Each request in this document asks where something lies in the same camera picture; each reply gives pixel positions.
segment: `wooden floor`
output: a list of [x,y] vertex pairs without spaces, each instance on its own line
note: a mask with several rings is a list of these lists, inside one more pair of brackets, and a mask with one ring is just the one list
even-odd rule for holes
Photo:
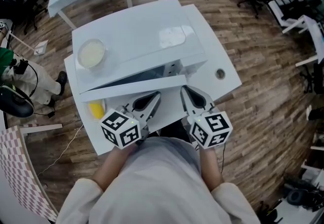
[[[155,0],[133,0],[134,5]],[[283,35],[272,14],[264,8],[260,19],[248,5],[236,6],[240,0],[179,0],[182,5],[195,4],[213,28],[234,64],[242,86],[216,101],[225,110],[234,127],[225,151],[224,178],[237,184],[253,207],[261,200],[276,198],[275,191],[285,172],[298,173],[308,155],[316,123],[305,118],[305,108],[315,95],[303,93],[303,82],[294,64],[313,55],[307,33]],[[84,25],[104,15],[125,9],[126,0],[81,0],[64,11],[76,24]],[[64,58],[72,54],[71,30],[60,17],[48,14],[37,17],[38,31],[22,27],[15,33],[35,46],[49,39],[48,50],[33,56],[24,46],[12,41],[17,53],[44,66],[53,78],[64,70]],[[37,112],[49,108],[36,106]],[[9,126],[21,123],[62,123],[63,129],[31,135],[28,151],[36,172],[52,164],[82,125],[69,85],[56,103],[52,119],[33,116],[19,120],[9,117]],[[217,151],[222,161],[222,149]],[[47,194],[60,210],[74,182],[91,176],[98,159],[84,129],[69,149],[39,178],[46,183]]]

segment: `yellow sponge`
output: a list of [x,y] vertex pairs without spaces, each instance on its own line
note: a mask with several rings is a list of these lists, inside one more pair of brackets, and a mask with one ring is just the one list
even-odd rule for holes
[[101,119],[105,115],[104,109],[101,104],[89,103],[89,108],[90,108],[92,115],[96,119]]

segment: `pink checkered cloth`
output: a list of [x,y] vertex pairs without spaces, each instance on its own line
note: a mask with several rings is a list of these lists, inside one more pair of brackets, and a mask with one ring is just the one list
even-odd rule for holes
[[[7,148],[8,158],[3,152],[3,145]],[[0,133],[0,165],[19,204],[37,215],[55,222],[57,211],[35,174],[19,126]]]

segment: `person's arm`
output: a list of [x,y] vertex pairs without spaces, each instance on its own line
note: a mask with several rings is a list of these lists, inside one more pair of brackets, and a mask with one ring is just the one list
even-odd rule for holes
[[0,28],[0,45],[7,35],[7,30],[5,27]]
[[103,165],[90,179],[79,179],[57,217],[56,224],[87,224],[91,209],[118,176],[135,144],[120,150],[116,147],[109,152]]
[[201,176],[214,200],[235,224],[260,224],[258,217],[239,188],[224,182],[214,148],[199,149]]

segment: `white shirt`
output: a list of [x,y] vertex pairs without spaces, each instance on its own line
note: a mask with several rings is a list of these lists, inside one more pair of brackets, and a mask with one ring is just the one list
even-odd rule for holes
[[232,183],[212,192],[200,175],[194,148],[175,138],[149,138],[127,160],[103,193],[78,180],[56,224],[259,224],[252,207]]

